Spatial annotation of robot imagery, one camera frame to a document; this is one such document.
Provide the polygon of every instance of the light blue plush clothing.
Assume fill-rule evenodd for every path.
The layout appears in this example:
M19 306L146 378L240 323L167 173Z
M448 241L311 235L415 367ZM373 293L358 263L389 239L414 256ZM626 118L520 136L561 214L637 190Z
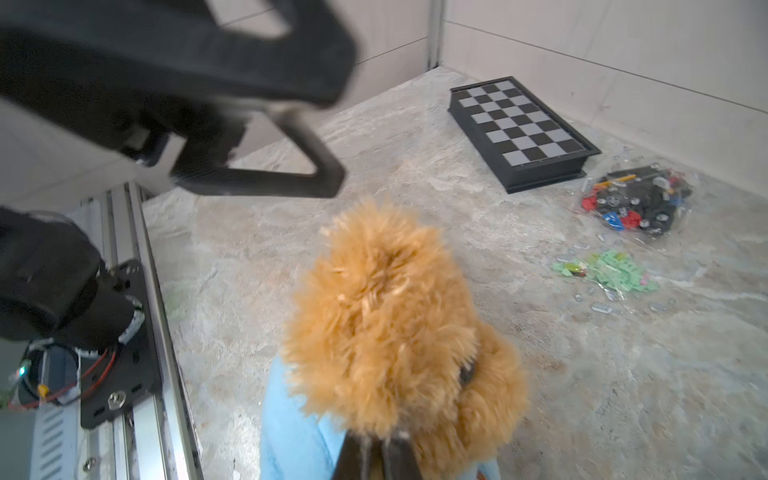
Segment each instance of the light blue plush clothing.
M261 479L329 480L345 432L327 415L319 421L305 416L304 401L288 395L285 374L285 365L275 358L261 414ZM455 480L475 480L478 471L488 480L501 480L495 460L475 465Z

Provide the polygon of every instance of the stuffed animal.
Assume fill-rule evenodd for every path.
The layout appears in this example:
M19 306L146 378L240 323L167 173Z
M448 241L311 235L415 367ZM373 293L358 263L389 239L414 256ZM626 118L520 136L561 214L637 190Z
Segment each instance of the stuffed animal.
M330 478L345 432L406 435L424 479L497 478L482 462L528 401L515 348L478 318L437 229L374 203L334 224L273 364L262 478Z

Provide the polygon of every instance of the fluffy plush head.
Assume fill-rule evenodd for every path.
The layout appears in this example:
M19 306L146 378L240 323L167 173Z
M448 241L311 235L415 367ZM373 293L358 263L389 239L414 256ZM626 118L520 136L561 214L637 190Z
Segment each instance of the fluffy plush head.
M526 406L525 375L478 318L439 232L368 203L337 218L329 238L283 349L306 412L361 435L406 430L425 478L494 456Z

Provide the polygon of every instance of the red toy piece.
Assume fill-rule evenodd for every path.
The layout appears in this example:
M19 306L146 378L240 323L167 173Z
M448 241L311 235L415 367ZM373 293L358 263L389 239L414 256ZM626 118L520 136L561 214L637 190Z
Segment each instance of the red toy piece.
M581 199L581 206L589 212L598 207L598 196L592 195L591 197L584 197Z
M643 217L641 217L638 212L631 211L626 217L621 219L621 224L624 225L624 228L631 230L633 228L638 228L641 220L643 220Z

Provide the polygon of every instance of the gray marble surface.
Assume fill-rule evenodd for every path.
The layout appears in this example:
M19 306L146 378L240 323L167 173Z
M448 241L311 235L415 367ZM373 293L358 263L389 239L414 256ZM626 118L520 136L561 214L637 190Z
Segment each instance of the gray marble surface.
M683 228L647 249L569 210L579 180L507 195L446 111L449 88L470 81L439 68L328 121L319 132L349 169L335 199L176 189L144 205L207 480L259 477L260 402L291 293L321 227L371 196L445 231L480 313L521 350L531 408L500 453L504 478L765 478L768 201L701 175ZM588 167L653 157L576 126L604 152ZM239 162L310 171L285 141ZM592 311L603 293L548 265L574 243L596 251L598 233L661 290Z

